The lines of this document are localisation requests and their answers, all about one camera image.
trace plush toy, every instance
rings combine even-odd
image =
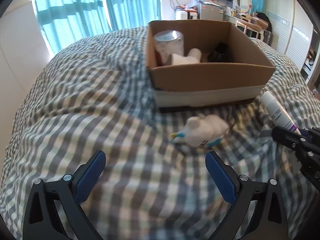
[[[212,148],[221,142],[229,125],[215,114],[190,117],[182,130],[172,133],[173,143],[186,143],[191,147]]]

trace open brown box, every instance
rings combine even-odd
[[[186,54],[198,48],[207,55],[219,42],[224,42],[228,44],[229,60],[233,63],[158,67],[153,36],[165,30],[184,35]],[[248,102],[260,93],[275,70],[260,48],[237,27],[229,22],[207,20],[150,22],[146,67],[159,107]]]

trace checkered bedsheet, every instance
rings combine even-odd
[[[15,115],[6,148],[0,214],[10,231],[22,239],[35,178],[60,179],[102,150],[107,166],[82,208],[104,239],[207,239],[228,204],[205,168],[206,151],[174,146],[169,138],[201,112],[231,126],[214,150],[238,174],[277,179],[294,237],[316,190],[300,173],[292,174],[292,153],[273,142],[274,125],[260,97],[247,105],[161,114],[144,67],[146,37],[143,27],[82,39],[40,74]],[[292,60],[253,42],[276,66],[263,91],[276,96],[298,127],[320,126],[320,102]]]

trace silver bolt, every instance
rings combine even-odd
[[[271,179],[271,180],[270,180],[270,183],[271,183],[272,185],[277,185],[277,181],[276,181],[275,179]]]
[[[33,181],[33,183],[36,184],[36,185],[40,184],[40,182],[41,182],[41,179],[39,179],[39,178],[38,178],[38,179],[35,179],[35,180]]]
[[[240,179],[241,179],[242,181],[247,181],[249,178],[248,178],[247,175],[242,174],[242,175],[240,175]]]
[[[63,180],[64,181],[69,181],[69,180],[71,180],[71,178],[72,178],[72,176],[70,174],[67,174],[67,175],[63,176]]]

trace plastic container lid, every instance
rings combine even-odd
[[[263,104],[265,108],[267,108],[275,99],[276,98],[269,91],[266,91],[261,96],[260,102]]]
[[[180,39],[183,37],[183,34],[178,31],[163,31],[159,32],[154,36],[154,39],[158,42],[165,42],[165,41],[173,41],[176,39]]]

